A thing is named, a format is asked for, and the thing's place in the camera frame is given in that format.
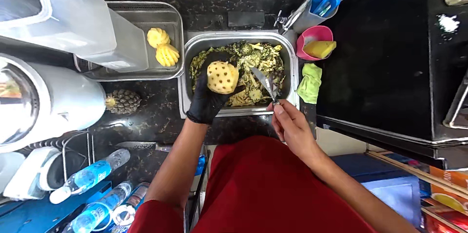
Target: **pink cup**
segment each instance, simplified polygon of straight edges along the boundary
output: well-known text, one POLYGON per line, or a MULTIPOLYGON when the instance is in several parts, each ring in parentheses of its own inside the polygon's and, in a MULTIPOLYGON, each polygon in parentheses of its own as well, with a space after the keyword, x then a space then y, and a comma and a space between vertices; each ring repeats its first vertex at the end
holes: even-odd
POLYGON ((296 55, 305 60, 323 60, 330 57, 330 54, 324 58, 317 58, 309 56, 302 49, 312 41, 333 41, 333 33, 330 28, 326 26, 309 27, 304 31, 299 38, 297 38, 297 52, 296 55))

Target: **chef knife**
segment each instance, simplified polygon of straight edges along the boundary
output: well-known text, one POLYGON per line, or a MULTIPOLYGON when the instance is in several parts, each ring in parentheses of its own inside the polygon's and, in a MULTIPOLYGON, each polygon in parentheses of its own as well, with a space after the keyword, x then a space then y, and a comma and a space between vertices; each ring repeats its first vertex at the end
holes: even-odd
POLYGON ((127 149, 154 149, 161 152, 170 152, 172 148, 172 146, 162 146, 158 142, 122 142, 117 144, 116 147, 127 149))
POLYGON ((258 80, 260 80, 261 84, 263 87, 265 87, 266 91, 270 94, 270 97, 272 98, 272 104, 273 106, 276 104, 279 104, 279 101, 276 99, 276 93, 277 93, 277 87, 273 84, 273 81, 271 78, 267 78, 258 68, 252 67, 250 68, 252 72, 254 73, 255 77, 257 77, 258 80))

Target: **green cloth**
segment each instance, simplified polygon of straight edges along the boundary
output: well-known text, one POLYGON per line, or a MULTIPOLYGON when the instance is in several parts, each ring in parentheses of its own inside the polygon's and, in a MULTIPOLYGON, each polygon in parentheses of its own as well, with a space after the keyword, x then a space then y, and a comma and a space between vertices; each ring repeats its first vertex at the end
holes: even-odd
POLYGON ((319 87, 322 84, 322 69, 313 63, 304 64, 302 68, 302 81, 296 92, 306 103, 317 104, 319 87))

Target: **white salt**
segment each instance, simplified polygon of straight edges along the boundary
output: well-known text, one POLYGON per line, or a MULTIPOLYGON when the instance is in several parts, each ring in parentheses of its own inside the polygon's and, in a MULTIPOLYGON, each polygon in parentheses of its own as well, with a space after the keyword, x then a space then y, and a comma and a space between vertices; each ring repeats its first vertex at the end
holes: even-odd
POLYGON ((457 16, 448 17, 444 14, 441 14, 437 15, 437 17, 439 18, 439 26, 441 26, 444 32, 453 33, 455 32, 455 30, 458 29, 458 25, 460 24, 460 22, 455 21, 455 18, 457 18, 457 16))

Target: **stainless steel tray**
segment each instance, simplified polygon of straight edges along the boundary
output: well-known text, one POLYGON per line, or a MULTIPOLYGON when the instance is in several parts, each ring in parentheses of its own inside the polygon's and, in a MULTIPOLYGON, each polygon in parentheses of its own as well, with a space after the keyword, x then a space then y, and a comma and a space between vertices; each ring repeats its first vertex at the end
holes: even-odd
MULTIPOLYGON (((189 75, 190 63, 193 57, 210 47, 221 47, 235 42, 246 40, 250 43, 267 42, 272 45, 282 45, 280 55, 283 58, 286 78, 284 79, 283 95, 280 98, 287 99, 290 103, 300 108, 299 96, 295 92, 299 85, 299 66, 291 43, 283 36, 270 31, 219 31, 203 32, 193 36, 185 44, 184 74, 177 78, 179 89, 179 110, 181 118, 186 118, 186 112, 190 108, 192 99, 191 80, 189 75)), ((267 115, 273 112, 267 111, 265 105, 223 107, 216 117, 267 115)))
POLYGON ((146 42, 149 68, 142 71, 120 73, 109 68, 85 72, 97 81, 162 80, 180 76, 184 72, 184 28, 182 17, 172 5, 163 2, 107 2, 110 9, 148 33, 152 27, 159 27, 169 35, 180 55, 180 60, 171 67, 163 67, 155 58, 156 50, 146 42))

